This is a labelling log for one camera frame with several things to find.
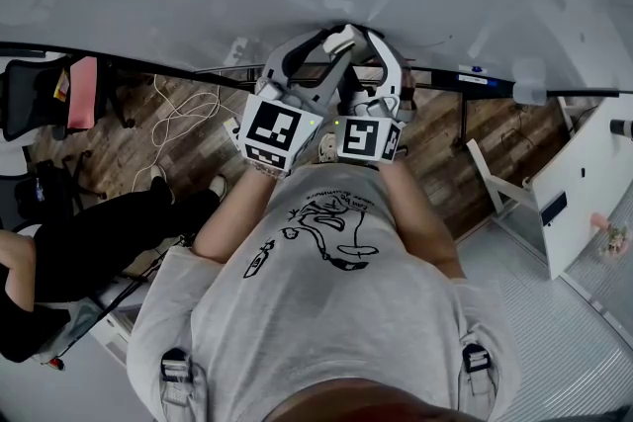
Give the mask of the black phone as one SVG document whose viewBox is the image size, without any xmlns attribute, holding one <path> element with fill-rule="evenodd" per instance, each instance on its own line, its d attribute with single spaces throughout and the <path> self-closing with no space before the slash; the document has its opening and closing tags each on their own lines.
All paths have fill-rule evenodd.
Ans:
<svg viewBox="0 0 633 422">
<path fill-rule="evenodd" d="M 539 212 L 542 226 L 548 226 L 567 206 L 567 194 L 561 192 Z"/>
</svg>

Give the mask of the person's right forearm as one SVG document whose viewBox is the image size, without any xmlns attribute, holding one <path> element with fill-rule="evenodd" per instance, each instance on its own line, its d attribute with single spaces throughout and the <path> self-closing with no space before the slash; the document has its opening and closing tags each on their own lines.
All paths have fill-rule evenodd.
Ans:
<svg viewBox="0 0 633 422">
<path fill-rule="evenodd" d="M 407 252 L 448 279 L 465 279 L 456 243 L 403 159 L 380 163 L 392 216 Z"/>
</svg>

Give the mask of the person's left forearm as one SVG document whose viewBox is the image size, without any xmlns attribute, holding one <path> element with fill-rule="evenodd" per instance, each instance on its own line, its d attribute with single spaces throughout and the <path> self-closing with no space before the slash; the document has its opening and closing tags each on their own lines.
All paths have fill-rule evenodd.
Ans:
<svg viewBox="0 0 633 422">
<path fill-rule="evenodd" d="M 277 180 L 248 168 L 197 234 L 191 251 L 225 264 L 265 214 Z"/>
</svg>

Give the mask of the black office chair pink seat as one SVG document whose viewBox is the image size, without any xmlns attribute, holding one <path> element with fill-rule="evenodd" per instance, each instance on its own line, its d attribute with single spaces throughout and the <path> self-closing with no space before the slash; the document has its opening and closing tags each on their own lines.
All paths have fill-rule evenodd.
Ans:
<svg viewBox="0 0 633 422">
<path fill-rule="evenodd" d="M 7 141 L 46 126 L 61 136 L 90 129 L 108 106 L 122 127 L 135 125 L 124 115 L 115 69 L 104 58 L 13 59 L 0 74 L 0 130 Z"/>
</svg>

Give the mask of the white eraser block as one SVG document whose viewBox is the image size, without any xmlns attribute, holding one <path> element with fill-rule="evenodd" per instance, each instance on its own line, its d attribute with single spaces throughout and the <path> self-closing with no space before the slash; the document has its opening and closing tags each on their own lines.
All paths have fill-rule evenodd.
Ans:
<svg viewBox="0 0 633 422">
<path fill-rule="evenodd" d="M 369 46 L 363 31 L 351 24 L 337 28 L 322 43 L 322 48 L 328 55 L 337 55 L 347 50 L 351 51 L 351 60 L 362 62 L 369 54 Z"/>
</svg>

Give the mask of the person's right hand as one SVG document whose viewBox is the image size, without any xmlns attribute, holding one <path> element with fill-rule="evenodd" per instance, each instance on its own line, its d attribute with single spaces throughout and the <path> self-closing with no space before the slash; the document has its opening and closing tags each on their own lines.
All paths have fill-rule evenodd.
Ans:
<svg viewBox="0 0 633 422">
<path fill-rule="evenodd" d="M 400 122 L 411 122 L 416 113 L 416 104 L 414 101 L 415 92 L 415 80 L 411 71 L 407 68 L 403 70 L 401 93 L 400 93 L 400 108 L 397 118 Z"/>
</svg>

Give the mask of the pink flower bunch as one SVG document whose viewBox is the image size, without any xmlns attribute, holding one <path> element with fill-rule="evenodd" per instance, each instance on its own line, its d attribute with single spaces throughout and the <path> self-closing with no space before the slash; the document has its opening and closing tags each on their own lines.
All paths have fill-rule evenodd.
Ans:
<svg viewBox="0 0 633 422">
<path fill-rule="evenodd" d="M 603 256 L 619 258 L 627 252 L 630 243 L 627 222 L 617 225 L 612 223 L 606 216 L 594 212 L 590 217 L 590 223 L 607 237 L 607 244 L 601 250 Z"/>
</svg>

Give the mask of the person's left shoe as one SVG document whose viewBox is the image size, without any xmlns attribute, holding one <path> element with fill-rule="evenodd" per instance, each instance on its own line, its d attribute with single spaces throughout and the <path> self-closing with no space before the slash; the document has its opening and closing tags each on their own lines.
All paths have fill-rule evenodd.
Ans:
<svg viewBox="0 0 633 422">
<path fill-rule="evenodd" d="M 336 136 L 334 133 L 326 133 L 318 145 L 319 163 L 336 163 L 338 160 Z"/>
</svg>

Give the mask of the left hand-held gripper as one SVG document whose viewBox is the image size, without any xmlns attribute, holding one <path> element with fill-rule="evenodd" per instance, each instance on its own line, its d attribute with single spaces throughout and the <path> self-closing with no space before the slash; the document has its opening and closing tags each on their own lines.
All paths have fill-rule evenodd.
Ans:
<svg viewBox="0 0 633 422">
<path fill-rule="evenodd" d="M 288 94 L 290 78 L 327 37 L 320 29 L 298 35 L 269 55 L 254 94 L 246 101 L 237 135 L 238 147 L 250 164 L 271 175 L 288 175 L 303 152 L 316 138 L 324 112 L 309 107 L 326 107 L 350 65 L 352 47 L 338 53 L 315 86 L 299 83 Z"/>
</svg>

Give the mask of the person's grey printed t-shirt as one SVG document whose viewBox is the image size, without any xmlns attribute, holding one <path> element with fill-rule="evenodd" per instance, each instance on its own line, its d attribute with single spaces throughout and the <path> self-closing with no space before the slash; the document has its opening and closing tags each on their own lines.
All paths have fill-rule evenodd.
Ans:
<svg viewBox="0 0 633 422">
<path fill-rule="evenodd" d="M 225 264 L 191 247 L 168 251 L 127 353 L 158 422 L 262 422 L 342 379 L 494 422 L 519 390 L 499 291 L 407 252 L 378 166 L 302 166 Z"/>
</svg>

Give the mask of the black backpack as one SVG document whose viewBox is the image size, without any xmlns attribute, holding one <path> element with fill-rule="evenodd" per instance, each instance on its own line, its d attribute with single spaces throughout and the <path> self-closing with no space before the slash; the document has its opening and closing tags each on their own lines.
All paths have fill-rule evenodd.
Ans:
<svg viewBox="0 0 633 422">
<path fill-rule="evenodd" d="M 26 174 L 14 188 L 17 211 L 24 220 L 64 222 L 74 215 L 73 180 L 66 167 L 51 160 L 36 165 L 36 172 Z"/>
</svg>

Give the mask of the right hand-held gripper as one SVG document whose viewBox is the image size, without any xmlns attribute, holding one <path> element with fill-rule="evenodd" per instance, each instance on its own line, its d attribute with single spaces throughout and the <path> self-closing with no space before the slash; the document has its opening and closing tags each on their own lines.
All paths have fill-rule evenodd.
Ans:
<svg viewBox="0 0 633 422">
<path fill-rule="evenodd" d="M 339 82 L 339 106 L 346 112 L 334 120 L 339 158 L 392 163 L 405 123 L 397 119 L 402 90 L 400 55 L 377 33 L 367 32 L 367 41 L 383 68 L 378 96 L 370 98 L 352 64 Z"/>
</svg>

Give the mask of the translucent plastic cup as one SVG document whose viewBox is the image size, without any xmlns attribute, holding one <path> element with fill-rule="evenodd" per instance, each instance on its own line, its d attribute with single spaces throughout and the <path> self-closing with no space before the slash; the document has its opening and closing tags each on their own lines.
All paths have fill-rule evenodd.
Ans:
<svg viewBox="0 0 633 422">
<path fill-rule="evenodd" d="M 512 64 L 513 100 L 520 105 L 543 106 L 547 102 L 546 67 L 540 58 L 518 58 Z"/>
</svg>

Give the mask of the white desk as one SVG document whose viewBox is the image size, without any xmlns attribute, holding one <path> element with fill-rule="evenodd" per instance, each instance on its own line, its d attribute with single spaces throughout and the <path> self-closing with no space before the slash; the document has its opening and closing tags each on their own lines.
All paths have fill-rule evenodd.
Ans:
<svg viewBox="0 0 633 422">
<path fill-rule="evenodd" d="M 532 228 L 542 245 L 536 251 L 552 279 L 561 275 L 596 234 L 590 223 L 594 212 L 609 216 L 633 183 L 633 140 L 612 134 L 611 120 L 633 121 L 633 95 L 606 98 L 592 111 L 571 140 L 525 186 L 514 185 L 492 174 L 478 143 L 467 148 L 503 218 L 519 207 L 526 209 L 516 221 Z M 581 177 L 581 168 L 586 175 Z M 539 212 L 561 192 L 568 206 L 543 227 Z"/>
</svg>

